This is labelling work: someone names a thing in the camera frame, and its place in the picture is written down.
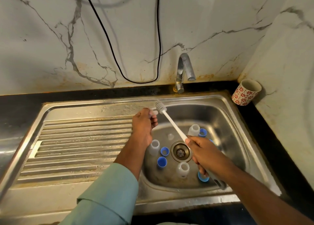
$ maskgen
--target mug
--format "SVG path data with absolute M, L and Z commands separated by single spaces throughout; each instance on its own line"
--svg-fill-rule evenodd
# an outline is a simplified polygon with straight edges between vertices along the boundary
M 248 105 L 249 102 L 262 90 L 261 85 L 250 79 L 242 80 L 231 99 L 240 106 Z

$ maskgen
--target hand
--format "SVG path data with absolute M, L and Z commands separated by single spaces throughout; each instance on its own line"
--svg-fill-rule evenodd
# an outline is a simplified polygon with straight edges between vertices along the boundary
M 213 172 L 219 179 L 224 180 L 227 171 L 233 168 L 234 163 L 225 156 L 207 138 L 188 136 L 185 143 L 193 152 L 192 159 L 198 165 L 201 174 L 208 176 L 205 169 Z
M 158 125 L 157 116 L 149 108 L 143 108 L 132 118 L 132 135 L 140 140 L 145 147 L 152 143 L 152 129 Z

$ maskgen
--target stainless steel sink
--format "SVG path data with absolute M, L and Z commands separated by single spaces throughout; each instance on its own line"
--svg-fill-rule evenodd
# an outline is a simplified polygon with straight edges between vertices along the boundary
M 0 183 L 0 223 L 42 224 L 61 221 L 76 198 L 106 169 L 131 133 L 131 117 L 155 100 L 183 132 L 197 123 L 207 137 L 242 170 L 281 192 L 257 145 L 225 92 L 148 96 L 126 99 L 47 103 L 11 161 Z M 221 190 L 213 180 L 201 182 L 197 166 L 166 117 L 158 115 L 153 138 L 171 151 L 168 164 L 157 168 L 159 155 L 145 154 L 139 178 L 135 214 L 183 210 L 239 202 L 230 187 Z M 176 167 L 187 161 L 190 173 L 179 178 Z

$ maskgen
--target brush head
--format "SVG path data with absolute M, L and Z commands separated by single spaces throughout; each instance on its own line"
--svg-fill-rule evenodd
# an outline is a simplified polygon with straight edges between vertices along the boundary
M 156 109 L 158 110 L 160 114 L 163 114 L 163 111 L 167 111 L 166 106 L 159 100 L 156 100 L 155 104 L 156 104 Z

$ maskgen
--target faucet spout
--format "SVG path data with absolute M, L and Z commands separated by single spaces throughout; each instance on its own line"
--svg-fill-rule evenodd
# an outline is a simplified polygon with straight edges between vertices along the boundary
M 175 78 L 175 88 L 174 91 L 178 93 L 183 93 L 183 70 L 186 72 L 187 80 L 195 80 L 194 70 L 191 64 L 191 60 L 188 54 L 182 53 L 178 61 L 177 75 Z

